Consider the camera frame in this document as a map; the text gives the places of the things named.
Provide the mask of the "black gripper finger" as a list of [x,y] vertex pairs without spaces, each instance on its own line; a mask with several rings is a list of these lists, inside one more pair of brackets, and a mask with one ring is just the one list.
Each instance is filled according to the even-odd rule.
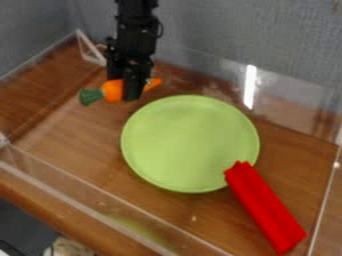
[[123,99],[126,101],[134,101],[141,98],[149,78],[150,70],[143,67],[134,65],[125,69]]
[[117,80],[123,78],[125,59],[115,51],[106,52],[107,58],[107,79]]

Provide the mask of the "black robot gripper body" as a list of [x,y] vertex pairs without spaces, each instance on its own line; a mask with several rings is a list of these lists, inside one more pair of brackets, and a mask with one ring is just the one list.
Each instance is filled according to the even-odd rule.
[[115,0],[118,5],[117,36],[107,37],[107,51],[115,51],[129,64],[151,66],[162,23],[154,9],[159,0]]

